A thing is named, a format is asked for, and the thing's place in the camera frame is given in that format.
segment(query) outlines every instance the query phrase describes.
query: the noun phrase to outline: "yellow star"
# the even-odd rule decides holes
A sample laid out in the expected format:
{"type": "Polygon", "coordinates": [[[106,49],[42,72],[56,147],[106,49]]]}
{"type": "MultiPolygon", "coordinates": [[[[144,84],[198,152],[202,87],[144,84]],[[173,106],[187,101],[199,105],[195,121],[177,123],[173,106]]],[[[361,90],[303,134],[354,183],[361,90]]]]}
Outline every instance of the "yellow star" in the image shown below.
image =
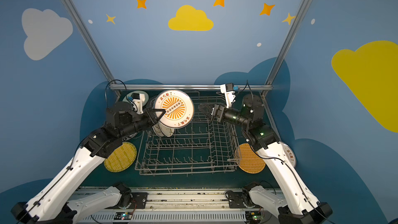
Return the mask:
{"type": "Polygon", "coordinates": [[[263,14],[267,14],[268,16],[271,14],[271,10],[272,10],[272,8],[274,7],[275,5],[267,5],[267,4],[264,4],[264,9],[263,9],[263,11],[260,13],[260,16],[261,15],[263,15],[263,14]]]}
{"type": "Polygon", "coordinates": [[[290,15],[290,12],[287,13],[287,15],[288,15],[287,18],[286,18],[285,20],[283,20],[282,22],[288,22],[289,25],[290,25],[292,19],[295,18],[296,16],[293,16],[293,17],[292,17],[292,16],[290,15]]]}
{"type": "Polygon", "coordinates": [[[108,16],[108,14],[106,16],[108,17],[107,22],[112,22],[113,24],[115,24],[115,22],[113,21],[115,19],[115,17],[110,17],[110,16],[108,16]]]}
{"type": "Polygon", "coordinates": [[[222,7],[224,7],[224,0],[216,0],[216,2],[214,2],[213,6],[216,6],[216,5],[221,5],[222,7]]]}
{"type": "Polygon", "coordinates": [[[144,9],[146,9],[147,7],[145,6],[145,2],[146,2],[147,0],[137,0],[137,2],[138,2],[138,6],[137,6],[137,9],[138,8],[144,8],[144,9]]]}

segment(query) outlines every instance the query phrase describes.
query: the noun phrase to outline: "dish rack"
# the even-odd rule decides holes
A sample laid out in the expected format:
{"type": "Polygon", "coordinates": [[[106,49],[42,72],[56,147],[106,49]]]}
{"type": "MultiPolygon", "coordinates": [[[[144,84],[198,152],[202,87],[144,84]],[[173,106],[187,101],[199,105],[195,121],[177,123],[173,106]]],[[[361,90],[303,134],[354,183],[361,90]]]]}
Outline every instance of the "dish rack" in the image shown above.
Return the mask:
{"type": "Polygon", "coordinates": [[[175,129],[171,137],[159,137],[152,129],[142,135],[135,165],[140,175],[233,172],[239,166],[241,155],[235,126],[210,121],[198,110],[203,103],[225,104],[224,96],[187,94],[195,113],[186,127],[175,129]]]}

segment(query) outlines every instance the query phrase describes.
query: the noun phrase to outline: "robotic arm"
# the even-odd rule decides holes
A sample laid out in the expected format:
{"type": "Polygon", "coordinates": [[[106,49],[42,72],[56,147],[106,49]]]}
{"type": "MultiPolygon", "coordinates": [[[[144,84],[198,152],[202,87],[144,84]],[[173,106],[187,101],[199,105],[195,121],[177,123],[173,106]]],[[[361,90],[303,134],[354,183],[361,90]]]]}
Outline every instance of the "robotic arm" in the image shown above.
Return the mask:
{"type": "Polygon", "coordinates": [[[72,160],[39,194],[12,208],[14,217],[25,224],[73,224],[107,207],[128,207],[131,190],[121,183],[76,202],[67,200],[124,139],[154,126],[166,111],[146,108],[142,112],[136,113],[130,102],[123,101],[107,108],[105,124],[79,144],[72,160]]]}
{"type": "Polygon", "coordinates": [[[263,122],[261,98],[246,95],[241,111],[228,107],[232,101],[226,95],[227,105],[201,104],[199,110],[212,121],[226,121],[240,126],[253,152],[267,163],[285,196],[285,199],[277,197],[258,183],[251,183],[243,188],[245,205],[249,208],[255,205],[263,207],[278,217],[281,224],[320,224],[325,221],[332,214],[331,207],[312,194],[286,157],[276,133],[263,122]]]}

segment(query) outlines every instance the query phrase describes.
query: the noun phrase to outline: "blue wall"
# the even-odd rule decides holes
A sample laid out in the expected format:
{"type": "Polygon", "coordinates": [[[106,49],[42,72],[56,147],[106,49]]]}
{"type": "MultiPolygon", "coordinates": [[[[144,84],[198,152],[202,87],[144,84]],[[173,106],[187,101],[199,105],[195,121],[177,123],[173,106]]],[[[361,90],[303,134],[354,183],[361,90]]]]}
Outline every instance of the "blue wall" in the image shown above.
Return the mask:
{"type": "Polygon", "coordinates": [[[32,60],[24,50],[27,35],[22,28],[28,8],[50,9],[72,22],[60,0],[0,1],[0,192],[21,185],[17,191],[25,194],[0,194],[6,220],[12,204],[29,200],[48,183],[43,179],[54,177],[70,160],[80,142],[86,99],[106,80],[73,23],[64,42],[41,60],[32,60]],[[22,185],[36,180],[40,181],[34,189],[32,184],[22,185]]]}
{"type": "MultiPolygon", "coordinates": [[[[398,44],[397,15],[396,0],[313,0],[267,95],[282,139],[296,152],[297,170],[331,203],[336,223],[386,223],[398,216],[398,133],[367,111],[331,64],[340,50],[379,40],[398,44]]],[[[392,83],[396,91],[398,81],[380,81],[378,72],[363,82],[392,83]]],[[[369,90],[370,96],[383,93],[369,90]]]]}
{"type": "Polygon", "coordinates": [[[249,72],[276,57],[301,0],[73,0],[112,73],[123,81],[213,84],[221,74],[249,72]],[[264,3],[275,5],[270,15],[264,3]],[[214,27],[177,31],[168,26],[183,5],[203,10],[214,27]],[[115,17],[113,24],[108,17],[115,17]]]}

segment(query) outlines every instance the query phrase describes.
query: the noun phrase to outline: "gray cloud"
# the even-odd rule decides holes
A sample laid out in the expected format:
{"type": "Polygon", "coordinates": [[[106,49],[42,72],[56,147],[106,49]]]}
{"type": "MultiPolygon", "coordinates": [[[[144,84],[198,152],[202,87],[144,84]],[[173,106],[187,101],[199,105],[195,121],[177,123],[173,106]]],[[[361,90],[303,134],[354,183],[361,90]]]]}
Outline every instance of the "gray cloud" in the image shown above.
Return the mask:
{"type": "Polygon", "coordinates": [[[23,48],[27,56],[35,61],[46,57],[73,31],[69,19],[59,17],[49,9],[26,9],[22,14],[22,27],[27,35],[23,48]]]}

